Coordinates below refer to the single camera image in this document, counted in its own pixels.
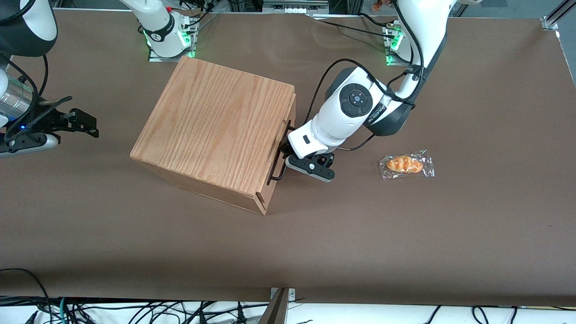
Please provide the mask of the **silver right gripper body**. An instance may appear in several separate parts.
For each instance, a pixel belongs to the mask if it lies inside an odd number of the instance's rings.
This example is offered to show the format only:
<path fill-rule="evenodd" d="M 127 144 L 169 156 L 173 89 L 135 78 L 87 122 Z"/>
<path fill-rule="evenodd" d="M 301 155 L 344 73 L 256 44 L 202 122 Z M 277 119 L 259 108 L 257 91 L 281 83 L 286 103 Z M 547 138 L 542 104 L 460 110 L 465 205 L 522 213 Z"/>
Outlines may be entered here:
<path fill-rule="evenodd" d="M 33 90 L 6 72 L 0 73 L 0 126 L 27 116 Z"/>

